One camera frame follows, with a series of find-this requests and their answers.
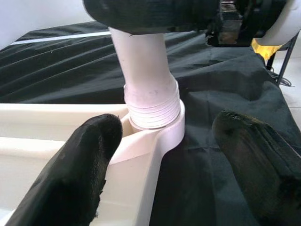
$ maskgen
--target white stripe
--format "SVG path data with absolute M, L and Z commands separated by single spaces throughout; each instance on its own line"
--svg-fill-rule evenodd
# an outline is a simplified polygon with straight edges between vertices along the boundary
M 88 34 L 73 34 L 73 35 L 65 35 L 65 36 L 43 38 L 43 39 L 31 39 L 31 40 L 24 40 L 24 41 L 15 41 L 10 45 L 35 43 L 35 42 L 42 42 L 42 41 L 55 41 L 55 40 L 63 40 L 63 39 L 75 39 L 75 38 L 84 38 L 84 37 L 93 37 L 93 36 L 103 36 L 103 35 L 111 35 L 111 32 L 94 32 L 94 33 L 88 33 Z

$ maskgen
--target white plastic tray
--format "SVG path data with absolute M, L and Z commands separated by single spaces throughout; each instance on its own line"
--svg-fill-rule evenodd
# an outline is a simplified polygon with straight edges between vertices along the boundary
M 184 136 L 184 105 L 168 127 L 138 131 L 126 105 L 0 104 L 0 226 L 48 160 L 87 119 L 119 116 L 123 138 L 106 175 L 92 226 L 147 226 L 164 154 Z

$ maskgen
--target metal stand leg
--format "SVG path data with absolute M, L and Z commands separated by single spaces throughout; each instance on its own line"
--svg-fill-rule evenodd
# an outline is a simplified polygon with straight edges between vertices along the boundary
M 280 82 L 283 78 L 283 75 L 284 75 L 284 72 L 285 72 L 285 69 L 286 69 L 286 66 L 287 66 L 287 63 L 288 63 L 288 60 L 290 59 L 291 57 L 291 54 L 292 54 L 292 51 L 293 51 L 293 47 L 295 46 L 295 43 L 297 41 L 297 38 L 298 38 L 298 34 L 296 34 L 295 37 L 293 37 L 288 49 L 287 49 L 287 53 L 286 53 L 286 56 L 284 58 L 284 62 L 282 64 L 282 67 L 281 67 L 281 70 L 280 70 L 280 73 L 279 73 L 279 76 L 277 78 L 277 85 L 279 86 L 280 85 Z
M 275 55 L 276 55 L 276 53 L 274 53 L 274 54 L 270 57 L 270 59 L 268 60 L 268 62 L 267 62 L 266 68 L 267 68 L 269 71 L 272 69 L 272 65 L 273 65 L 273 62 L 274 62 L 274 59 L 275 59 Z

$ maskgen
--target black fabric table cover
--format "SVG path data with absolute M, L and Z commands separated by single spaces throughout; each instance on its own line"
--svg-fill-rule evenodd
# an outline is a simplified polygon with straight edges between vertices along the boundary
M 91 22 L 20 40 L 106 30 Z M 209 47 L 202 32 L 165 39 L 186 107 L 185 138 L 162 160 L 150 226 L 258 226 L 211 125 L 223 109 L 247 114 L 272 125 L 301 154 L 300 131 L 281 90 L 251 48 Z M 0 51 L 1 103 L 123 104 L 124 83 L 109 35 Z

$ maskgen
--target white floor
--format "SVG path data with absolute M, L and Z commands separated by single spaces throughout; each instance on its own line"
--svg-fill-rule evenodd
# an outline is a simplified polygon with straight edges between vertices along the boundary
M 286 51 L 276 53 L 273 68 L 279 73 Z M 280 85 L 285 100 L 291 113 L 301 130 L 301 34 L 297 39 L 296 45 L 288 62 L 284 77 L 290 80 L 293 87 Z

